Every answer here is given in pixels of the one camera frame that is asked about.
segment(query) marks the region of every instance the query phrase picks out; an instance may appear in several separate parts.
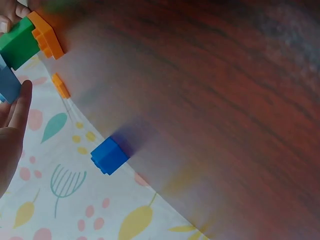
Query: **teal leaf print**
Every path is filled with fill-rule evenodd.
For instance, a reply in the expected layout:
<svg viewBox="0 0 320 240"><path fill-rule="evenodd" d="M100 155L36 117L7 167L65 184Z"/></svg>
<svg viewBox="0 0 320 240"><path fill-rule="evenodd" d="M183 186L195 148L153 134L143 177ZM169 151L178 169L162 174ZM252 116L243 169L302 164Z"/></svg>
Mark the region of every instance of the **teal leaf print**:
<svg viewBox="0 0 320 240"><path fill-rule="evenodd" d="M65 169L61 164L56 166L50 180L51 192L56 196L54 218L57 217L59 199L64 199L74 194L84 183L86 176L87 171L73 172Z"/></svg>
<svg viewBox="0 0 320 240"><path fill-rule="evenodd" d="M53 116L47 123L42 141L41 143L44 143L54 135L56 135L66 124L67 122L67 114L64 112L58 113L57 115Z"/></svg>

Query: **pink oval print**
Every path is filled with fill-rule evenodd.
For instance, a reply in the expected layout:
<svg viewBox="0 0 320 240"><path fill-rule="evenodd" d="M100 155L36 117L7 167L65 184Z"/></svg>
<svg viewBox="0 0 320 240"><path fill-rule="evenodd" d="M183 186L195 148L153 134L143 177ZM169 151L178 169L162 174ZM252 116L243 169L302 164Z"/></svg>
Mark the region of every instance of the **pink oval print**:
<svg viewBox="0 0 320 240"><path fill-rule="evenodd" d="M35 170L33 173L37 179L42 178L42 173L39 170Z"/></svg>
<svg viewBox="0 0 320 240"><path fill-rule="evenodd" d="M90 205L86 208L85 210L85 215L88 217L88 218L91 218L93 215L95 214L95 208L94 206Z"/></svg>
<svg viewBox="0 0 320 240"><path fill-rule="evenodd" d="M102 207L106 209L107 207L109 207L109 205L110 205L110 199L107 197L103 200Z"/></svg>
<svg viewBox="0 0 320 240"><path fill-rule="evenodd" d="M93 224L94 230L99 230L101 229L105 224L105 220L102 217L98 217Z"/></svg>
<svg viewBox="0 0 320 240"><path fill-rule="evenodd" d="M47 77L42 76L32 81L33 86L44 84L47 81Z"/></svg>
<svg viewBox="0 0 320 240"><path fill-rule="evenodd" d="M78 230L80 231L80 232L83 232L84 230L85 230L85 228L86 228L86 223L85 223L85 221L84 220L79 220L78 221Z"/></svg>
<svg viewBox="0 0 320 240"><path fill-rule="evenodd" d="M32 131L36 131L41 128L43 123L43 114L38 109L30 109L28 117L28 127Z"/></svg>
<svg viewBox="0 0 320 240"><path fill-rule="evenodd" d="M24 240L24 239L19 236L12 236L12 237L10 237L9 240Z"/></svg>
<svg viewBox="0 0 320 240"><path fill-rule="evenodd" d="M149 186L149 184L138 173L134 174L134 180L140 186L144 186L144 187Z"/></svg>
<svg viewBox="0 0 320 240"><path fill-rule="evenodd" d="M28 181L30 179L30 170L26 167L21 167L19 172L20 178L22 180Z"/></svg>
<svg viewBox="0 0 320 240"><path fill-rule="evenodd" d="M33 236L33 240L51 240L51 238L51 231L48 228L40 228Z"/></svg>
<svg viewBox="0 0 320 240"><path fill-rule="evenodd" d="M36 158L34 156L29 157L29 162L34 164L36 162Z"/></svg>

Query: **toy block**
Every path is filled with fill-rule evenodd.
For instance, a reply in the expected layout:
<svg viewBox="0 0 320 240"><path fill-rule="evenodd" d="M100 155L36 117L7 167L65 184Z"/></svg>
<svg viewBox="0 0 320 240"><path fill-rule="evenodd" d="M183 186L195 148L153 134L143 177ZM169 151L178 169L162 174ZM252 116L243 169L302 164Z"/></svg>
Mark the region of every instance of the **toy block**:
<svg viewBox="0 0 320 240"><path fill-rule="evenodd" d="M34 29L32 22L25 17L0 37L0 54L9 68L17 70L40 51L32 35Z"/></svg>
<svg viewBox="0 0 320 240"><path fill-rule="evenodd" d="M64 52L59 44L54 29L35 11L27 16L35 26L32 31L38 46L47 58L54 57L55 60L62 57Z"/></svg>
<svg viewBox="0 0 320 240"><path fill-rule="evenodd" d="M60 96L64 99L68 99L70 98L70 93L68 92L66 85L64 84L64 82L60 79L60 77L58 76L57 73L55 73L52 76L52 82L56 88L56 90L58 91L58 93L60 94Z"/></svg>
<svg viewBox="0 0 320 240"><path fill-rule="evenodd" d="M12 104L19 96L21 83L0 55L0 100Z"/></svg>
<svg viewBox="0 0 320 240"><path fill-rule="evenodd" d="M4 103L4 102L6 101L6 99L4 98L4 96L2 96L2 94L0 94L0 101L1 101L2 103Z"/></svg>
<svg viewBox="0 0 320 240"><path fill-rule="evenodd" d="M129 158L120 146L108 137L91 152L91 160L103 174L111 175Z"/></svg>

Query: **wooden table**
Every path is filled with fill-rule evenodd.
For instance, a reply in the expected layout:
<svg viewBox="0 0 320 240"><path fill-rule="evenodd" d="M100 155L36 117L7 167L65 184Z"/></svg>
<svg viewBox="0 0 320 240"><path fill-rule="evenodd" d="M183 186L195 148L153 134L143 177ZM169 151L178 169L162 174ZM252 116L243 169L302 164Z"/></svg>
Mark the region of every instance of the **wooden table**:
<svg viewBox="0 0 320 240"><path fill-rule="evenodd" d="M298 0L88 1L42 13L67 52L45 64L209 238L315 240L319 9Z"/></svg>

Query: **green toy block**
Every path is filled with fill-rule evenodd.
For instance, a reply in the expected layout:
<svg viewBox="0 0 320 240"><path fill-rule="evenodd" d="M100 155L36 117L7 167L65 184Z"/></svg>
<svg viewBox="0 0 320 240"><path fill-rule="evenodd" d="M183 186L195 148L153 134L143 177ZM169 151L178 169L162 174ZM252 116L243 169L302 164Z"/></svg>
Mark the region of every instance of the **green toy block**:
<svg viewBox="0 0 320 240"><path fill-rule="evenodd" d="M13 26L9 33L0 37L0 54L8 67L17 70L28 59L40 51L32 35L35 26L25 17Z"/></svg>

